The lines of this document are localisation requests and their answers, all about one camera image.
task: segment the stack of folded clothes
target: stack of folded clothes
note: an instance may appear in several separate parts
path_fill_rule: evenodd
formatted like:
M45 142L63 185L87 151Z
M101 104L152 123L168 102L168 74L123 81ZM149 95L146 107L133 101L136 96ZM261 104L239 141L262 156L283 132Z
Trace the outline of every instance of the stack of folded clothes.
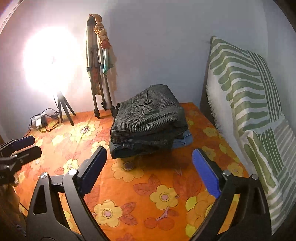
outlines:
M166 85L151 85L121 102L110 133L112 158L178 148L193 141L184 109Z

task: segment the table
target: table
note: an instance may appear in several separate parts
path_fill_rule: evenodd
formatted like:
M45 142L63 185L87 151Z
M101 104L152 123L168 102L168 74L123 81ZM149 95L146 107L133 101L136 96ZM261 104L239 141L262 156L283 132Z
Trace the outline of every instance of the table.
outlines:
M84 200L102 230L116 241L189 240L211 209L211 196L193 164L191 154L201 148L222 170L248 177L248 173L224 138L193 103L182 104L193 143L172 151L112 159L109 152L112 116L100 111L77 113L71 126L64 121L50 133L33 131L42 156L18 172L15 188L21 203L29 208L38 177L66 173L89 158L99 146L107 149L107 162L92 191ZM48 129L56 121L49 123ZM79 232L64 194L60 194L66 219ZM235 195L220 230L228 229L239 196Z

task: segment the silver screw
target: silver screw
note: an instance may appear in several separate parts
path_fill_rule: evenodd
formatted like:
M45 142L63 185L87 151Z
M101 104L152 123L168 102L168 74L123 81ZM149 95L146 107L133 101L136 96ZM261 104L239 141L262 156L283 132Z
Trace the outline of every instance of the silver screw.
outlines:
M224 176L230 176L230 175L231 175L231 172L228 171L228 170L224 170L224 171L223 171L223 175L224 175Z
M72 169L70 169L70 170L68 171L68 173L69 173L69 175L73 176L73 175L75 175L75 174L77 173L77 169L72 168Z
M254 180L258 180L258 176L257 176L256 174L252 174L251 177L252 177L252 179L254 179Z
M42 174L40 175L40 177L41 177L41 178L46 178L47 175L48 175L48 173L47 173L47 172L44 172L44 173L42 173Z

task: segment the pillow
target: pillow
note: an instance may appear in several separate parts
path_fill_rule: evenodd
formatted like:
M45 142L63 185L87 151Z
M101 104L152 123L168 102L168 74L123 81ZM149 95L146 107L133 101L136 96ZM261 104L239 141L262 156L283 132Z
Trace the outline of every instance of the pillow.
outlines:
M263 57L212 37L209 58L207 95L213 116L235 152L239 147L236 154L249 174L256 170L274 233L296 200L295 135Z

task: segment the white wall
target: white wall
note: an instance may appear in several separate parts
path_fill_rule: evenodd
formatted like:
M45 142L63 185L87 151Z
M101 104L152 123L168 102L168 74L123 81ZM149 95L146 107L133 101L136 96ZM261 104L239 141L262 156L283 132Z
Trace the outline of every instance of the white wall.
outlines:
M277 4L262 0L267 21L268 67L283 113L296 133L296 33Z
M103 17L113 45L117 102L162 83L180 102L198 105L212 35L268 57L261 0L25 0L0 35L0 123L9 138L21 137L32 115L55 107L50 95L28 86L22 68L26 41L44 27L65 26L77 38L80 66L64 95L76 112L93 110L85 71L89 13Z

